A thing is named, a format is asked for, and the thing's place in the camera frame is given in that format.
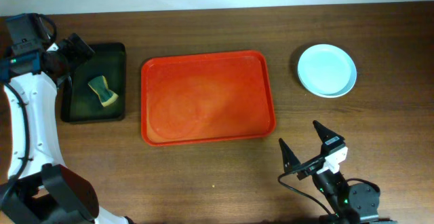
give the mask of yellow sponge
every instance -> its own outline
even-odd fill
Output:
[[[87,84],[98,95],[101,105],[104,107],[113,104],[118,98],[118,95],[109,89],[107,80],[103,75],[93,78]]]

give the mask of orange tray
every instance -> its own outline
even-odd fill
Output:
[[[260,52],[153,58],[142,67],[142,136],[152,146],[259,138],[275,126]]]

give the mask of white bowl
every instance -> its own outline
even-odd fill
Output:
[[[303,86],[324,98],[345,95],[357,79],[351,57],[344,50],[328,44],[314,45],[304,51],[297,69]]]

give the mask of tray rim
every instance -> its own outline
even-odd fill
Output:
[[[121,42],[111,42],[111,43],[91,43],[89,44],[89,46],[95,50],[106,49],[113,46],[117,46],[118,48],[121,49],[121,51],[124,53],[123,68],[125,70],[125,75],[123,76],[123,84],[124,84],[124,92],[126,93],[127,52],[125,50],[125,45]],[[63,85],[63,90],[62,90],[62,104],[60,108],[60,119],[63,122],[70,123],[70,124],[88,124],[88,123],[100,123],[100,122],[118,122],[125,118],[126,102],[124,103],[122,111],[118,117],[111,117],[105,119],[98,118],[98,119],[89,119],[89,120],[72,120],[71,113],[70,113],[71,96],[72,96],[71,92],[72,92],[72,88],[70,88],[69,85],[65,83]]]
[[[249,135],[239,135],[239,136],[223,136],[223,137],[217,137],[217,138],[199,138],[199,139],[193,139],[193,140],[183,140],[183,141],[168,141],[164,143],[156,143],[153,142],[149,137],[147,136],[147,125],[146,125],[146,74],[148,70],[154,65],[158,64],[158,62],[167,62],[168,58],[171,58],[172,60],[169,63],[175,63],[175,62],[184,62],[187,60],[190,60],[191,57],[200,57],[204,56],[207,58],[210,58],[209,56],[215,56],[215,59],[223,59],[223,58],[236,58],[236,57],[244,57],[244,56],[255,56],[257,59],[259,59],[261,66],[262,66],[262,74],[264,79],[264,85],[265,85],[265,94],[267,97],[267,104],[268,104],[268,110],[270,115],[270,126],[269,129],[262,134],[249,134]],[[270,79],[269,79],[269,72],[267,67],[267,62],[265,60],[265,57],[256,50],[242,50],[242,51],[233,51],[233,52],[218,52],[218,53],[207,53],[207,54],[192,54],[192,55],[181,55],[181,56],[167,56],[167,57],[156,57],[156,58],[150,58],[148,59],[142,66],[141,69],[141,78],[140,78],[140,129],[142,133],[143,140],[148,143],[150,146],[155,147],[164,147],[164,146],[172,146],[172,145],[188,145],[188,144],[196,144],[196,143],[211,143],[211,142],[219,142],[219,141],[231,141],[231,140],[238,140],[238,139],[251,139],[251,138],[262,138],[270,135],[273,133],[273,131],[276,128],[276,117],[275,117],[275,111],[274,111],[274,104],[273,104],[273,95],[271,94],[271,87],[270,87]]]

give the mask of dark green tray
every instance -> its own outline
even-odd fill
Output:
[[[109,122],[125,117],[126,53],[122,43],[90,45],[95,51],[91,60],[81,64],[71,75],[73,86],[64,83],[60,118],[73,124]],[[119,95],[103,107],[88,82],[99,75],[106,77],[108,88]]]

